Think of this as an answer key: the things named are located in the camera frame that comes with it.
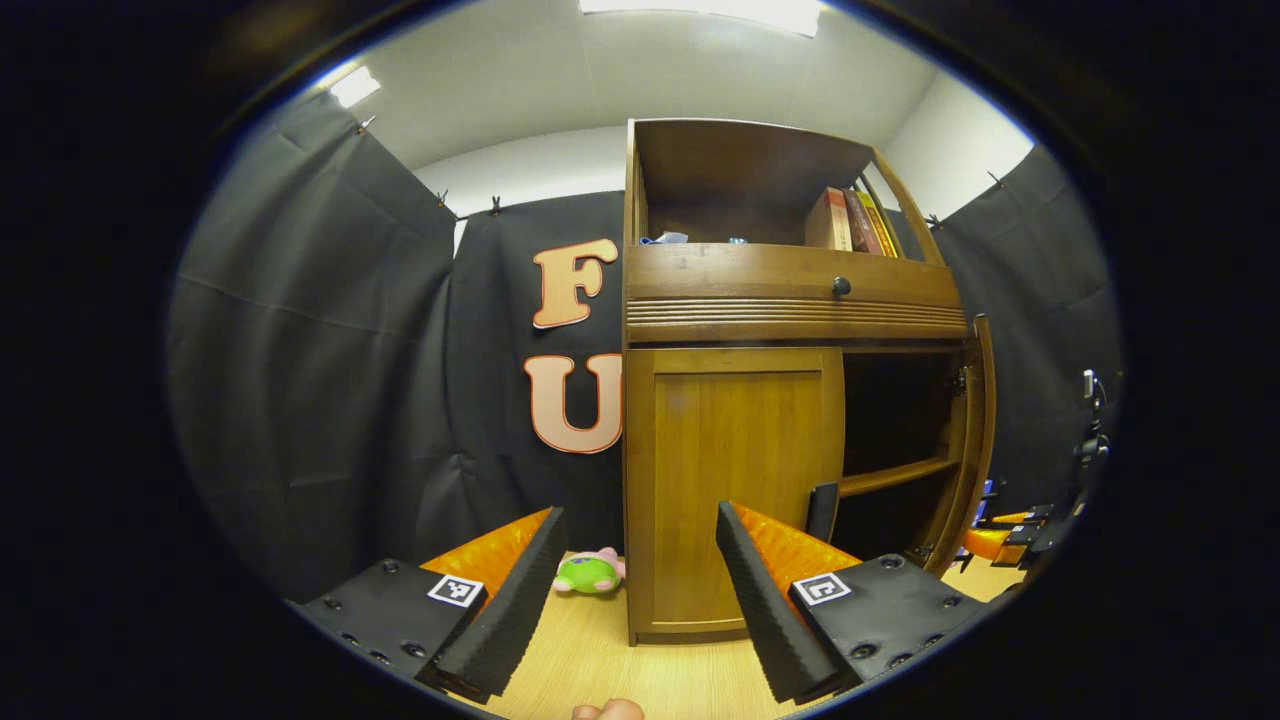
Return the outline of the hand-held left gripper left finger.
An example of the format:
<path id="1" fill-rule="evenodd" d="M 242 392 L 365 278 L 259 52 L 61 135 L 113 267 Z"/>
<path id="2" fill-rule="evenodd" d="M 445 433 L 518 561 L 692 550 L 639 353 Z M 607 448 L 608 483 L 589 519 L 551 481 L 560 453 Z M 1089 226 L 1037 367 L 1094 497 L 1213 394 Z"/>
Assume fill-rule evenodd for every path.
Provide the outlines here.
<path id="1" fill-rule="evenodd" d="M 383 559 L 305 603 L 302 619 L 379 667 L 484 705 L 506 692 L 567 550 L 562 507 L 431 561 Z"/>

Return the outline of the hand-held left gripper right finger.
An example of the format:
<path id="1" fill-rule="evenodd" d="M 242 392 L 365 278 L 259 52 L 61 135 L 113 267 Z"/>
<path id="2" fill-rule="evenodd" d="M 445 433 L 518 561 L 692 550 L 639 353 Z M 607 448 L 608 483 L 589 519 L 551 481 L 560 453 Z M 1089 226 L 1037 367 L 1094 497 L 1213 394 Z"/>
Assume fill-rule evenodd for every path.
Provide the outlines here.
<path id="1" fill-rule="evenodd" d="M 1015 598 L 980 601 L 900 553 L 860 560 L 741 503 L 719 503 L 716 543 L 780 702 L 902 674 Z"/>

